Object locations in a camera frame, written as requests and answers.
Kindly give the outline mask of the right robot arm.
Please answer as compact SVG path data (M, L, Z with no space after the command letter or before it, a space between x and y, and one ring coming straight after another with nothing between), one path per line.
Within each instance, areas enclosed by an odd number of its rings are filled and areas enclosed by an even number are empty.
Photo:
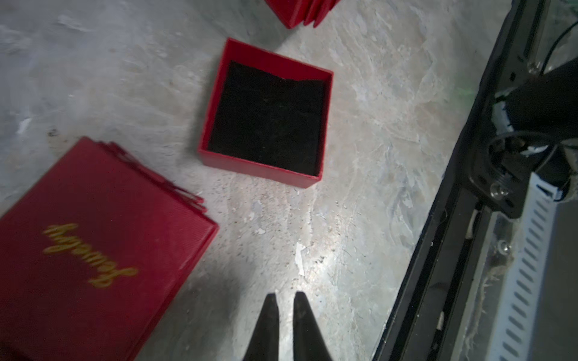
M577 173L577 61L496 97L470 161L471 192L509 218L521 216L533 174L566 195Z

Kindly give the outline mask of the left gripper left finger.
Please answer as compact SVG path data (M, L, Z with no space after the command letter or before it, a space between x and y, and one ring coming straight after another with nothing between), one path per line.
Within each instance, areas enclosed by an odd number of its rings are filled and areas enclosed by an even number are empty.
M243 361L277 361L279 347L279 310L275 293L269 293L263 302L257 323Z

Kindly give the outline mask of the red jewelry box lid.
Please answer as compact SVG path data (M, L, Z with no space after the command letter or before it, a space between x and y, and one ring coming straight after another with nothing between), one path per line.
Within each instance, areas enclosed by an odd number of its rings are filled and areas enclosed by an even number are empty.
M287 29L300 24L318 27L340 0L266 0L265 3Z

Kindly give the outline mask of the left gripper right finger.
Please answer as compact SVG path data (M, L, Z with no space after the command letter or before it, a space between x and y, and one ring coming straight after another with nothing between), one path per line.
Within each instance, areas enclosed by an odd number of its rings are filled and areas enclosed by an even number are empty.
M294 361L331 361L319 326L304 292L294 298L293 314Z

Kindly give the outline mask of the red jewelry box base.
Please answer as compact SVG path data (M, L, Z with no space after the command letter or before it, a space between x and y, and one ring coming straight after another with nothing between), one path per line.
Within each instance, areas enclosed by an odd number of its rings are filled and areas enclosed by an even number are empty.
M323 176L334 73L227 39L198 147L204 165L299 188Z

